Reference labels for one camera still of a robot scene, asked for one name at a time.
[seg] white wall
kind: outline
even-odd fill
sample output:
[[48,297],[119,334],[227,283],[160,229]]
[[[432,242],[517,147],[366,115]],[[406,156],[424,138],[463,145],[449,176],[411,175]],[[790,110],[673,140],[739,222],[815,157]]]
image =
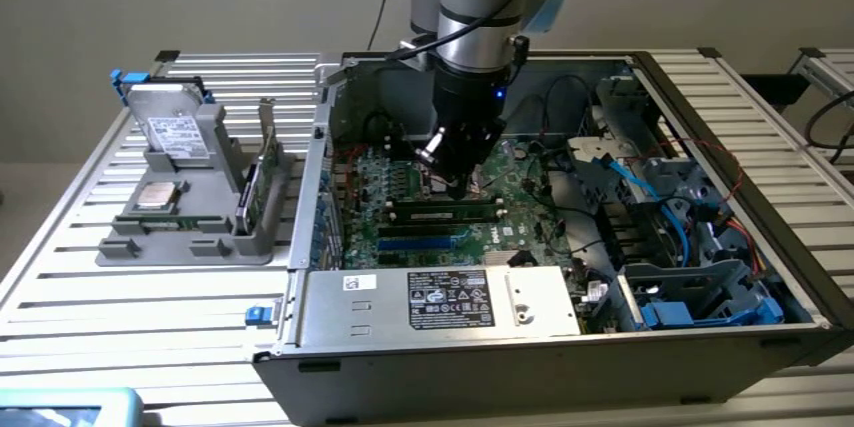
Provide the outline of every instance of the white wall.
[[[363,49],[379,0],[0,0],[0,160],[75,162],[118,109],[107,75],[162,49]],[[802,45],[854,47],[847,0],[567,0],[539,48],[719,48],[781,70]],[[390,0],[376,47],[408,35]]]

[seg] teal object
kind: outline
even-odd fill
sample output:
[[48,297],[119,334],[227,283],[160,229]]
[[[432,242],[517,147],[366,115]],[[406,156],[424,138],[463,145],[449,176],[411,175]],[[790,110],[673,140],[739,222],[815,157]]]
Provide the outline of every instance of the teal object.
[[34,425],[51,425],[54,417],[72,427],[140,427],[143,400],[128,388],[0,389],[0,424],[27,426],[28,417]]

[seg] barcode sticker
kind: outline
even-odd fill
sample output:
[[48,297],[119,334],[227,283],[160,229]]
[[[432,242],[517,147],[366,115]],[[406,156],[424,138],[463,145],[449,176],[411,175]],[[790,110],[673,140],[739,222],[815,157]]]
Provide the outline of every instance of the barcode sticker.
[[376,275],[346,275],[344,291],[376,289]]
[[151,132],[163,152],[176,160],[210,158],[196,119],[192,117],[150,117]]

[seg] metal slat surface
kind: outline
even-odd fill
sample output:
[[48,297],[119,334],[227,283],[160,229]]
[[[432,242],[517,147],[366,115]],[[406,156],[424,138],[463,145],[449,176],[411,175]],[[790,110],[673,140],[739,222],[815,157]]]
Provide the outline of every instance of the metal slat surface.
[[[730,81],[694,50],[654,51],[674,81],[699,102],[710,126],[737,148],[742,165],[769,189],[781,213],[811,231],[810,212],[845,225],[851,218],[826,182],[811,182],[811,169],[793,151],[755,151],[755,135],[775,129],[750,104],[733,100]],[[258,143],[255,95],[311,90],[315,55],[182,55],[171,75],[203,75],[226,95],[227,128],[244,143]],[[275,109],[283,132],[299,134],[314,116],[314,100],[283,96]],[[709,100],[730,99],[725,104]],[[304,152],[302,138],[282,138]],[[0,309],[0,386],[131,386],[147,404],[151,426],[290,425],[254,369],[244,346],[268,339],[243,328],[247,307],[282,295],[288,247],[276,248],[270,267],[196,266],[102,268],[95,239],[120,212],[144,173],[144,138],[126,118],[120,131],[94,157],[91,175],[80,180],[54,232],[36,245],[19,281],[4,281]],[[779,190],[805,183],[818,190]],[[291,218],[288,202],[283,218]],[[817,250],[825,268],[854,294],[854,248]],[[573,425],[850,425],[854,420],[854,354],[818,368],[782,371],[722,405],[477,419],[431,426]]]

